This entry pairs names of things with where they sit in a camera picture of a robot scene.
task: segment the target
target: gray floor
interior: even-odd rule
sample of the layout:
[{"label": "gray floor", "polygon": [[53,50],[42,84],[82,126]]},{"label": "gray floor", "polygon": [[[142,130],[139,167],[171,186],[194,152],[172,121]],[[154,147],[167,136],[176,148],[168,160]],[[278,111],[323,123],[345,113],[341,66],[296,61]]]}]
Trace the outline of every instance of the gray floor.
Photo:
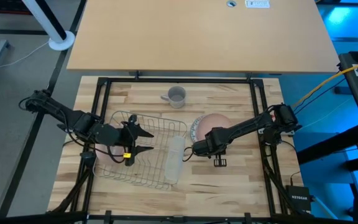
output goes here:
[{"label": "gray floor", "polygon": [[[47,2],[64,28],[69,29],[80,0]],[[358,37],[358,8],[338,9],[324,6],[320,8],[320,12],[332,38]],[[0,29],[41,30],[42,28],[32,16],[0,14]],[[0,35],[1,39],[7,39],[14,46],[3,56],[1,64],[23,57],[47,41],[46,36],[36,35]],[[44,47],[25,61],[0,69],[0,203],[34,119],[34,115],[19,110],[17,103],[29,96],[33,90],[46,88],[58,56],[59,52]],[[82,75],[112,74],[126,75],[113,72],[73,73],[62,69],[53,97],[72,107]],[[48,116],[45,117],[9,212],[10,216],[45,212],[64,138],[65,134],[56,128],[56,121]]]}]

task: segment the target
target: ceramic mug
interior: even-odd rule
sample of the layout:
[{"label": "ceramic mug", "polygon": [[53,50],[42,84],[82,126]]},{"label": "ceramic mug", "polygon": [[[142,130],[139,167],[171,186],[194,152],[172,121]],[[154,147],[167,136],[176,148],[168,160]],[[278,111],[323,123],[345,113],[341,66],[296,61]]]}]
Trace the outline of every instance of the ceramic mug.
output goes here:
[{"label": "ceramic mug", "polygon": [[181,86],[171,87],[168,94],[162,95],[161,99],[169,102],[173,108],[181,108],[185,105],[186,90]]}]

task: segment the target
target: wooden tabletop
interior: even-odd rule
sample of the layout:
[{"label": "wooden tabletop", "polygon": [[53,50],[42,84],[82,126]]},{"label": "wooden tabletop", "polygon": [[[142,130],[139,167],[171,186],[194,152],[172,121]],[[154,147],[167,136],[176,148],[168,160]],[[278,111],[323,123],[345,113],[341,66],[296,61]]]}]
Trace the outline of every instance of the wooden tabletop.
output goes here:
[{"label": "wooden tabletop", "polygon": [[[91,111],[97,79],[82,77],[75,110]],[[268,105],[281,103],[283,98],[278,79],[267,78],[264,83]],[[179,120],[188,129],[197,117],[204,114],[223,114],[233,124],[254,117],[247,84],[181,83],[188,96],[186,105],[180,109],[173,109],[159,97],[173,85],[177,83],[113,83],[106,121],[119,110]],[[189,134],[186,138],[186,146],[190,146]],[[292,138],[283,139],[293,143]],[[284,143],[277,148],[283,184],[287,185],[290,183],[290,176],[299,171],[296,152]],[[63,148],[48,209],[55,208],[75,184],[81,151],[82,148],[76,144],[67,144]],[[253,217],[268,217],[257,134],[247,134],[233,141],[225,158],[227,167],[214,167],[212,159],[193,156],[183,164],[178,183],[169,190],[95,177],[89,212],[104,214],[105,210],[112,210],[115,215],[209,217],[241,217],[245,212],[250,212]],[[294,175],[293,180],[295,185],[302,185],[300,174]],[[278,193],[273,184],[272,187],[275,207],[280,212]],[[80,208],[84,189],[83,187],[80,197]]]},{"label": "wooden tabletop", "polygon": [[314,0],[93,0],[67,68],[334,73],[339,62]]}]

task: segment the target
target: butcher block table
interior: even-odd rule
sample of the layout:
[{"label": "butcher block table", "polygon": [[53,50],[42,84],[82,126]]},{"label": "butcher block table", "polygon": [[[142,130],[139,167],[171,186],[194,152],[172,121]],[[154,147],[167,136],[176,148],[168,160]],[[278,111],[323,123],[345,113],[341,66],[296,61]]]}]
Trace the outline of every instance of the butcher block table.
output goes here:
[{"label": "butcher block table", "polygon": [[[97,81],[98,77],[82,77],[74,110],[91,111]],[[282,103],[278,79],[265,78],[263,81],[267,104]],[[187,92],[186,105],[180,109],[173,109],[160,99],[160,95],[175,85],[182,86]],[[257,95],[257,99],[259,111],[262,111],[260,95]],[[242,83],[115,82],[109,93],[105,117],[107,122],[115,111],[182,121],[188,127],[186,146],[191,146],[191,124],[201,115],[223,114],[233,124],[254,117],[250,85]],[[288,136],[284,136],[283,140],[293,144],[292,138]],[[63,148],[49,210],[57,207],[74,186],[82,150],[75,143],[69,143]],[[277,156],[285,186],[290,184],[290,176],[300,171],[296,152],[290,145],[282,143],[277,146]],[[95,177],[89,213],[104,215],[106,210],[111,210],[114,215],[243,217],[248,212],[252,217],[269,217],[257,133],[235,139],[223,157],[227,159],[227,167],[214,167],[213,159],[193,156],[183,163],[178,183],[169,190]],[[301,175],[294,175],[293,182],[294,185],[303,185]],[[78,209],[82,207],[85,185],[80,192]],[[275,209],[280,213],[278,192],[273,183],[272,188]]]}]

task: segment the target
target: dish rack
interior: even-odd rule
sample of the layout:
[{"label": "dish rack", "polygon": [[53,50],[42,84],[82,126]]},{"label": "dish rack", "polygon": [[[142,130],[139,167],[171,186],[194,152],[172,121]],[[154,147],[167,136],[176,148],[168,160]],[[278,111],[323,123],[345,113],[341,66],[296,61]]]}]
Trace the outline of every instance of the dish rack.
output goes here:
[{"label": "dish rack", "polygon": [[[127,121],[134,113],[126,111],[115,112],[110,119],[109,124],[115,128],[123,128],[121,121]],[[120,180],[134,185],[143,185],[156,189],[168,190],[176,181],[165,177],[165,166],[168,157],[168,146],[174,136],[185,138],[187,125],[181,121],[158,118],[153,116],[137,115],[137,122],[141,128],[154,138],[138,137],[137,146],[151,146],[154,149],[141,152],[136,155],[135,163],[127,167],[121,164],[102,164],[98,159],[93,166],[93,174],[96,177]]]}]

